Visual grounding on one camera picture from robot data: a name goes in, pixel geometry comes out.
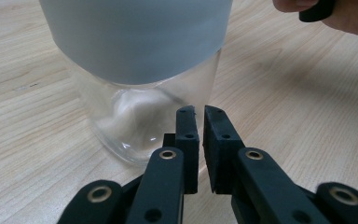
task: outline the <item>fingernail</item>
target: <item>fingernail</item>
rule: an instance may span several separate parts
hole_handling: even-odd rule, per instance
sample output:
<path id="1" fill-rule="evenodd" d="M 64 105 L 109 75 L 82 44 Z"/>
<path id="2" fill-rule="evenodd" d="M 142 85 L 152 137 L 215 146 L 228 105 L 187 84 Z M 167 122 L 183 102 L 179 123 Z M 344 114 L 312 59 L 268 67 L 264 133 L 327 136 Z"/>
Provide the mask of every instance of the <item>fingernail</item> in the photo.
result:
<path id="1" fill-rule="evenodd" d="M 296 0 L 296 4 L 298 7 L 313 7 L 318 2 L 319 0 Z"/>

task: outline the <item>clear glass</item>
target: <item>clear glass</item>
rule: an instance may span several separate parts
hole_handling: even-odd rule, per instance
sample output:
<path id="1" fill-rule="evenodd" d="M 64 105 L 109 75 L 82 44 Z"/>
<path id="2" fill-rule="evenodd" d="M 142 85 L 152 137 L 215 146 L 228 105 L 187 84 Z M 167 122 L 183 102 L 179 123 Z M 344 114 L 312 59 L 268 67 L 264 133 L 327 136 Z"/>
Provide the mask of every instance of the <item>clear glass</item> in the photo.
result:
<path id="1" fill-rule="evenodd" d="M 64 56 L 95 134 L 121 159 L 139 165 L 146 165 L 151 153 L 162 146 L 165 133 L 175 133 L 177 109 L 193 105 L 198 124 L 203 122 L 219 57 L 220 50 L 159 82 L 120 85 L 90 74 Z"/>

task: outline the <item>wooden table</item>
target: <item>wooden table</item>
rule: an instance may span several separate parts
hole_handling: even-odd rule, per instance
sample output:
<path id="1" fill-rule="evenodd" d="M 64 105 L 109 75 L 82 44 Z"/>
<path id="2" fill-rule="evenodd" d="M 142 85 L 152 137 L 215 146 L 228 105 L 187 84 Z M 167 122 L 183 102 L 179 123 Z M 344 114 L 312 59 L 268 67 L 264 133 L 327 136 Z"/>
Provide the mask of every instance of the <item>wooden table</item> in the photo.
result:
<path id="1" fill-rule="evenodd" d="M 300 186 L 358 189 L 358 36 L 237 0 L 210 105 Z M 200 163 L 184 222 L 236 223 Z M 89 182 L 142 171 L 91 132 L 38 1 L 0 0 L 0 223 L 54 223 Z"/>

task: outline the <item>black object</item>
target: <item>black object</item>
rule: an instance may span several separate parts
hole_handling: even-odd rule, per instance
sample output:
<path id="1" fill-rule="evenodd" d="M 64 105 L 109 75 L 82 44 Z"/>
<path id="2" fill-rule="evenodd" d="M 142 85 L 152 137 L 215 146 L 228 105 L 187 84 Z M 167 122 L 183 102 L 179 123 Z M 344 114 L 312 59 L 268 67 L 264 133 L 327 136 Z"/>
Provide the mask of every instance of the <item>black object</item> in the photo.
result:
<path id="1" fill-rule="evenodd" d="M 319 0 L 312 8 L 299 12 L 299 19 L 304 22 L 324 20 L 333 13 L 335 2 L 335 0 Z"/>
<path id="2" fill-rule="evenodd" d="M 144 175 L 121 187 L 98 180 L 81 189 L 59 223 L 182 223 L 183 198 L 197 192 L 199 136 L 193 106 L 176 113 Z M 358 223 L 358 191 L 324 183 L 297 186 L 270 157 L 246 147 L 227 114 L 205 106 L 203 145 L 212 191 L 231 195 L 239 223 Z"/>

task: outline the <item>wood grain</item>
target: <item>wood grain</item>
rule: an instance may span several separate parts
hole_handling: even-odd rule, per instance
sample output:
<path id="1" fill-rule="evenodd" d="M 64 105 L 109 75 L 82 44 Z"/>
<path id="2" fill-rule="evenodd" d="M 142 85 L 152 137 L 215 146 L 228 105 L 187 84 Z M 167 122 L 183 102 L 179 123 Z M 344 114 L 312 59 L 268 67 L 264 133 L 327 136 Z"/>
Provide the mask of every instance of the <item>wood grain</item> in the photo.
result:
<path id="1" fill-rule="evenodd" d="M 358 189 L 358 36 L 236 0 L 210 104 L 297 184 Z M 236 223 L 200 164 L 184 222 Z M 0 223 L 54 223 L 89 182 L 142 171 L 93 135 L 38 1 L 0 0 Z"/>

